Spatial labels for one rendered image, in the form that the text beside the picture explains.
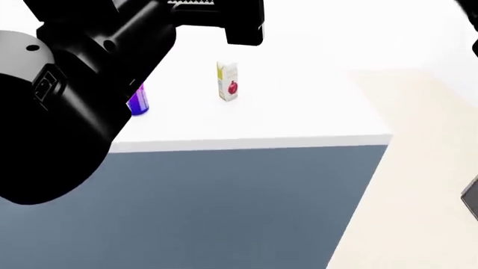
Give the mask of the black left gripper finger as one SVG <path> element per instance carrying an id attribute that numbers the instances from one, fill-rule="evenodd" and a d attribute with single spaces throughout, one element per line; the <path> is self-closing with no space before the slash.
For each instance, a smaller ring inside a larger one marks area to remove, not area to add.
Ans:
<path id="1" fill-rule="evenodd" d="M 241 26 L 225 28 L 228 44 L 260 46 L 264 41 L 264 26 Z"/>

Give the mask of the white-topped blue-grey counter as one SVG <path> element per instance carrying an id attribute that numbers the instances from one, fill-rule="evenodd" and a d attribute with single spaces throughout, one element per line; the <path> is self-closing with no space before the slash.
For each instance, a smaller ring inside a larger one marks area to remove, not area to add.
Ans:
<path id="1" fill-rule="evenodd" d="M 392 137 L 331 51 L 177 46 L 145 91 L 83 185 L 0 200 L 0 269 L 327 268 Z"/>

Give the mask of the white pomegranate juice carton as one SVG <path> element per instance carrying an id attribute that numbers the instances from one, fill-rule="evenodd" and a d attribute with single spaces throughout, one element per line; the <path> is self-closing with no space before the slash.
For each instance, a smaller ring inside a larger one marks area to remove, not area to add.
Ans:
<path id="1" fill-rule="evenodd" d="M 217 62 L 216 67 L 219 97 L 230 102 L 238 97 L 238 65 Z"/>

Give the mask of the purple drink bottle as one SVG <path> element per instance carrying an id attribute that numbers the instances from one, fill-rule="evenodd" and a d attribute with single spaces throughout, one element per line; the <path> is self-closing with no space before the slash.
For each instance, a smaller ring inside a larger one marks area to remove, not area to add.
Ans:
<path id="1" fill-rule="evenodd" d="M 149 110 L 149 103 L 144 85 L 142 84 L 127 102 L 132 116 L 140 116 Z"/>

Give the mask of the dark grey flat panel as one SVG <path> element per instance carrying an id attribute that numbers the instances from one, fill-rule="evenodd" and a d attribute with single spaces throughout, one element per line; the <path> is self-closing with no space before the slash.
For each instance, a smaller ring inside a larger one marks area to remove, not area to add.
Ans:
<path id="1" fill-rule="evenodd" d="M 474 219 L 478 221 L 478 175 L 466 186 L 460 198 Z"/>

